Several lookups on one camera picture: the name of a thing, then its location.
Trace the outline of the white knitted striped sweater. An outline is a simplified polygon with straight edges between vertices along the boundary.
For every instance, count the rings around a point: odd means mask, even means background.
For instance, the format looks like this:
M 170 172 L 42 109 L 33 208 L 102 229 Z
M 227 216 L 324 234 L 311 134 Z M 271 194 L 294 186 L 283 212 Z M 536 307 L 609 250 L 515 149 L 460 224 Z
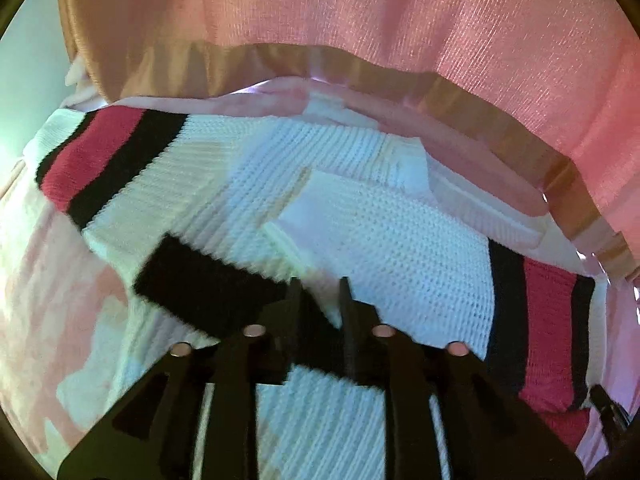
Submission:
M 57 110 L 38 188 L 160 342 L 64 479 L 580 479 L 605 281 L 420 141 Z

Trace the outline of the pink orange curtain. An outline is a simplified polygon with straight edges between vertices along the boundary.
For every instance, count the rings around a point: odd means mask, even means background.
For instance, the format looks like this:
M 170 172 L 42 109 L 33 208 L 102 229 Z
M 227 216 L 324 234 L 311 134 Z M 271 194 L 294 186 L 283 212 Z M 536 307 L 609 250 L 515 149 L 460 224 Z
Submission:
M 107 101 L 317 79 L 432 116 L 639 274 L 639 38 L 616 0 L 60 0 Z

